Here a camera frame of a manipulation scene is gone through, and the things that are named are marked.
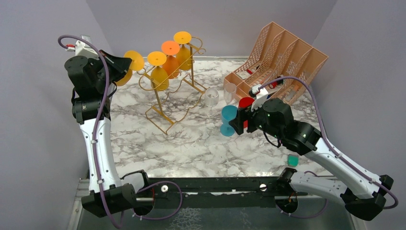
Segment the clear wine glass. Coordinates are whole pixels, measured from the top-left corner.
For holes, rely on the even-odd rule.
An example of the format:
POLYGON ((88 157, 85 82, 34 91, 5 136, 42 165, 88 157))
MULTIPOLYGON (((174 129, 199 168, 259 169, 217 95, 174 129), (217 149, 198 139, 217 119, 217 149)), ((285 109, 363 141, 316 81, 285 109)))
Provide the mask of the clear wine glass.
POLYGON ((216 88, 208 88, 204 94, 204 103, 207 107, 206 113, 208 117, 214 116, 216 113, 216 106, 219 103, 219 93, 216 88))
POLYGON ((237 91, 237 86, 235 84, 226 83, 224 85, 224 93, 223 93, 223 95, 224 95, 224 101, 225 101, 226 104, 231 104, 232 103, 236 91, 237 91))

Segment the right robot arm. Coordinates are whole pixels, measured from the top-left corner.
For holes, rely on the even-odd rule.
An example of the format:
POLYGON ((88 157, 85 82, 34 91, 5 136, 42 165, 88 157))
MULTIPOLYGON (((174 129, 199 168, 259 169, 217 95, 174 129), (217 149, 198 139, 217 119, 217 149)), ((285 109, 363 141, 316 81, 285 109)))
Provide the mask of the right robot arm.
POLYGON ((378 176, 354 163, 323 139, 321 132, 309 123, 295 120, 291 107, 280 99, 269 99, 258 109, 239 108, 229 121, 238 135, 261 130, 279 144, 323 166, 336 179, 328 180, 285 168, 276 182, 282 195, 303 192, 334 201, 352 215, 366 221, 385 209, 385 195, 393 179, 378 176))

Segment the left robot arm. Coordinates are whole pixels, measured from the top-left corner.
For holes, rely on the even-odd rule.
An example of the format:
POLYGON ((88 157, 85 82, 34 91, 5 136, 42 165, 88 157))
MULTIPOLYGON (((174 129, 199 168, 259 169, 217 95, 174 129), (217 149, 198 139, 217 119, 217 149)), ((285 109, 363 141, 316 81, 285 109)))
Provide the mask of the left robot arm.
POLYGON ((71 100, 72 114, 84 136, 89 162, 89 194, 81 198, 81 204, 100 218, 128 209, 152 208, 152 198, 143 197, 150 192, 150 183, 142 178, 133 184, 123 183, 113 160, 108 89, 124 78, 131 62, 101 51, 100 57, 76 55, 64 64, 77 94, 71 100))

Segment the blue wine glass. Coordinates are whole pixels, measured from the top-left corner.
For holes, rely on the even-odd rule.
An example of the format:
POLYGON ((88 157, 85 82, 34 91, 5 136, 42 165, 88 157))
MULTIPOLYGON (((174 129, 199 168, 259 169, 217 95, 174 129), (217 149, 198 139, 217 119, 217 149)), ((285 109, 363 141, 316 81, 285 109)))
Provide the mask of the blue wine glass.
POLYGON ((229 125, 229 122, 236 118, 237 107, 234 105, 226 105, 221 111, 222 125, 220 133, 225 137, 230 137, 235 133, 235 130, 229 125))

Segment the red wine glass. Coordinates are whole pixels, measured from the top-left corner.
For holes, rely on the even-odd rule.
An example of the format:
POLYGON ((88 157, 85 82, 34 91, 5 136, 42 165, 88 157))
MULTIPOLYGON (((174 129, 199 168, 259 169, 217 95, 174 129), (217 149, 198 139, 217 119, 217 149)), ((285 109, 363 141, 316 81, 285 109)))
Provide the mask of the red wine glass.
POLYGON ((255 101, 254 98, 251 97, 244 97, 242 98, 239 103, 238 103, 238 110, 237 110, 237 116, 236 118, 241 118, 242 112, 239 110, 240 108, 248 108, 248 111, 245 113, 246 120, 243 122, 243 128, 246 129, 248 127, 248 121, 252 118, 252 112, 250 110, 250 107, 252 106, 253 102, 255 101))

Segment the gold wire glass rack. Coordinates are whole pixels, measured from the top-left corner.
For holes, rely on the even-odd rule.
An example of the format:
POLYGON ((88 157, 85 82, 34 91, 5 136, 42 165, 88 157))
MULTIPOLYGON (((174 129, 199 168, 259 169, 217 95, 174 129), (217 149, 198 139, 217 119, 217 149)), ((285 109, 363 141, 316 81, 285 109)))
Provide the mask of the gold wire glass rack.
POLYGON ((203 41, 195 36, 189 43, 185 45, 190 50, 191 59, 191 69, 190 70, 180 70, 178 67, 177 78, 169 78, 169 87, 164 91, 157 91, 151 85, 150 73, 154 69, 154 66, 150 65, 147 57, 146 62, 148 67, 144 67, 142 70, 137 71, 139 75, 138 85, 146 92, 153 92, 155 94, 155 103, 153 103, 146 111, 145 116, 148 121, 150 121, 156 128, 158 128, 165 135, 168 134, 169 130, 179 122, 185 119, 189 111, 195 108, 207 90, 201 83, 195 79, 194 74, 194 56, 196 54, 205 53, 205 48, 203 47, 203 41), (186 87, 186 92, 192 95, 192 101, 186 105, 184 108, 180 109, 179 115, 173 115, 175 100, 180 100, 182 97, 180 93, 182 92, 182 87, 186 87))

